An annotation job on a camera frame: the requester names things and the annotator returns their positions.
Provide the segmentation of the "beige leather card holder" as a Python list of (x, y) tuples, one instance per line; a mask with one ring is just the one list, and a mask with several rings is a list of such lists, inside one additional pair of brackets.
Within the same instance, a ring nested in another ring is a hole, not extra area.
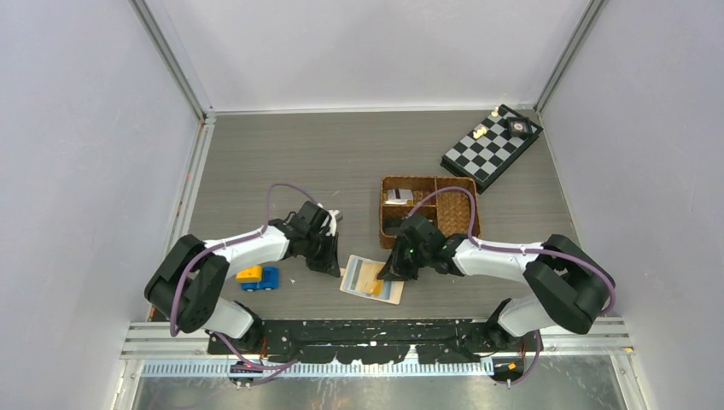
[(400, 281), (378, 279), (383, 262), (350, 255), (342, 274), (339, 290), (365, 299), (399, 305), (404, 289)]

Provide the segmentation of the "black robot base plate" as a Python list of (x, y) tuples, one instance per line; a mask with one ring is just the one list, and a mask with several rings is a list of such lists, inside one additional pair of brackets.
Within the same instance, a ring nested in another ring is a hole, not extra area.
[(535, 353), (529, 333), (505, 337), (482, 319), (266, 319), (241, 338), (209, 334), (209, 354), (262, 354), (274, 366), (398, 364), (412, 354), (421, 364), (465, 364), (494, 354)]

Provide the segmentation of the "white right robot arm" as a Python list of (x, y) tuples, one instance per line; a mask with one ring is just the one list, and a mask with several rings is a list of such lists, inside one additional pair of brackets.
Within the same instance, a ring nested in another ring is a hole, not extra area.
[(528, 286), (529, 295), (503, 300), (482, 326), (484, 340), (509, 350), (550, 326), (586, 334), (615, 301), (613, 278), (566, 236), (543, 243), (498, 243), (467, 234), (448, 237), (421, 215), (403, 220), (381, 280), (409, 281), (422, 268), (459, 277), (487, 276)]

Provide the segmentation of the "gold black-striped card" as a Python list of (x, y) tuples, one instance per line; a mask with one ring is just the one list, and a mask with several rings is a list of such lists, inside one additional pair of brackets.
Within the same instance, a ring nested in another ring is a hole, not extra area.
[(365, 282), (368, 279), (377, 278), (379, 270), (379, 264), (375, 261), (356, 261), (351, 271), (350, 289), (364, 293)]

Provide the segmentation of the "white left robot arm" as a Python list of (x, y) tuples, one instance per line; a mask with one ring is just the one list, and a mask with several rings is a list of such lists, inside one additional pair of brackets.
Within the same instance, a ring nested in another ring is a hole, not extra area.
[(221, 295), (225, 281), (246, 268), (298, 256), (309, 270), (340, 277), (340, 218), (340, 211), (307, 201), (286, 218), (235, 237), (203, 241), (187, 234), (172, 246), (143, 296), (171, 321), (172, 333), (221, 333), (239, 352), (253, 353), (262, 340), (261, 319)]

